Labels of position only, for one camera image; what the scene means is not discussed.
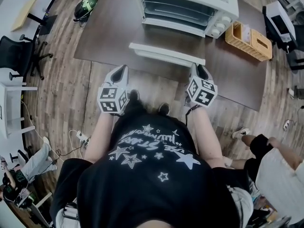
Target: power strip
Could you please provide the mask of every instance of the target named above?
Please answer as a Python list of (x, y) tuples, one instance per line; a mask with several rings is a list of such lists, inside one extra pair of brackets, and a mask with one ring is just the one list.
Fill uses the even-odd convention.
[(85, 136), (81, 131), (77, 132), (77, 138), (80, 139), (81, 142), (87, 142), (89, 143), (89, 138), (87, 136)]

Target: oven knob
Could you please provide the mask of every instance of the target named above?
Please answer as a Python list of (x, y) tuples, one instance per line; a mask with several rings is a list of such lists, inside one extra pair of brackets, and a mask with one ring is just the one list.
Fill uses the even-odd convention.
[(227, 17), (227, 16), (223, 16), (221, 18), (221, 23), (225, 24), (225, 25), (229, 25), (232, 22), (232, 18)]
[(224, 31), (226, 28), (226, 25), (222, 24), (222, 23), (216, 23), (215, 27), (220, 30), (220, 31)]
[(214, 28), (214, 29), (211, 31), (211, 35), (217, 37), (217, 36), (220, 35), (220, 31), (219, 31), (217, 28)]

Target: wicker basket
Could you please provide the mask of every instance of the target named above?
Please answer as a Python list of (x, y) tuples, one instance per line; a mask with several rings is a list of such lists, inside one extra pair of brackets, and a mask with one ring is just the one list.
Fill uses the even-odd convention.
[(270, 60), (272, 58), (272, 44), (270, 40), (256, 30), (251, 29), (250, 44), (244, 42), (242, 39), (242, 28), (243, 24), (237, 21), (234, 22), (233, 25), (226, 30), (226, 42), (245, 51), (260, 61)]

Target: person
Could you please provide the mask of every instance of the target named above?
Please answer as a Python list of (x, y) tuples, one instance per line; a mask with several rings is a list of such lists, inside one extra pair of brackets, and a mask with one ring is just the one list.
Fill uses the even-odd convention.
[(225, 164), (237, 170), (247, 170), (257, 189), (278, 214), (291, 217), (290, 224), (304, 219), (303, 159), (274, 137), (250, 135), (248, 128), (234, 132), (232, 138), (250, 147), (256, 158), (225, 158)]
[(17, 171), (9, 170), (5, 159), (0, 157), (1, 164), (5, 170), (2, 181), (4, 189), (0, 191), (0, 201), (4, 199), (6, 202), (14, 202), (21, 194), (21, 191), (33, 182), (35, 176), (57, 170), (57, 166), (53, 163), (52, 158), (48, 156), (51, 150), (49, 140), (43, 137), (42, 148)]
[[(113, 130), (113, 116), (100, 114), (84, 159), (63, 163), (50, 208), (57, 228), (246, 226), (253, 211), (247, 173), (226, 169), (206, 110), (192, 111), (199, 156), (186, 125), (169, 112), (162, 104), (147, 113), (132, 90)], [(77, 218), (67, 218), (71, 207)]]

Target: wooden floor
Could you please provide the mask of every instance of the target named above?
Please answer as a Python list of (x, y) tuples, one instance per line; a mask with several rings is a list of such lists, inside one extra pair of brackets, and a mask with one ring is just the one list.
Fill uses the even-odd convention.
[[(40, 81), (38, 77), (27, 78), (28, 85), (38, 86), (38, 91), (26, 92), (24, 96), (36, 130), (41, 136), (49, 138), (54, 150), (60, 149), (63, 154), (72, 150), (68, 137), (70, 130), (82, 130), (87, 136), (92, 134), (100, 114), (96, 102), (97, 90), (105, 75), (113, 68), (113, 66), (73, 58), (83, 31), (72, 20), (74, 8), (79, 1), (56, 0), (52, 6), (51, 15), (58, 14), (58, 17), (51, 33), (45, 38), (48, 45), (44, 52), (54, 53), (54, 57), (46, 58), (41, 63), (44, 81)], [(261, 10), (263, 5), (275, 0), (246, 1)], [(130, 71), (129, 82), (132, 88), (139, 90), (141, 99), (149, 109), (157, 108), (160, 103), (167, 102), (171, 105), (171, 116), (184, 121), (187, 111), (183, 107), (185, 85), (135, 70)], [(274, 58), (267, 64), (264, 98), (260, 112), (229, 100), (217, 99), (208, 113), (220, 140), (223, 154), (236, 159), (251, 157), (250, 150), (242, 142), (230, 138), (235, 130), (246, 126), (255, 135), (263, 133), (267, 137), (278, 138), (304, 157), (302, 137), (304, 112), (299, 112), (300, 119), (297, 120), (297, 111), (304, 101), (291, 99), (286, 91), (294, 85), (304, 86), (304, 73), (293, 75), (287, 65), (284, 52), (274, 48)], [(282, 129), (286, 119), (297, 121), (288, 132)], [(194, 133), (191, 116), (189, 121), (189, 129)], [(30, 124), (27, 116), (25, 124), (26, 126)], [(73, 147), (78, 147), (76, 133), (72, 132), (71, 136)], [(41, 147), (42, 141), (34, 131), (26, 133), (25, 137), (26, 144), (32, 145), (35, 151)], [(74, 157), (73, 153), (62, 159), (72, 157)], [(59, 160), (56, 172), (43, 175), (42, 184), (39, 186), (41, 193), (54, 191), (61, 165), (62, 161)]]

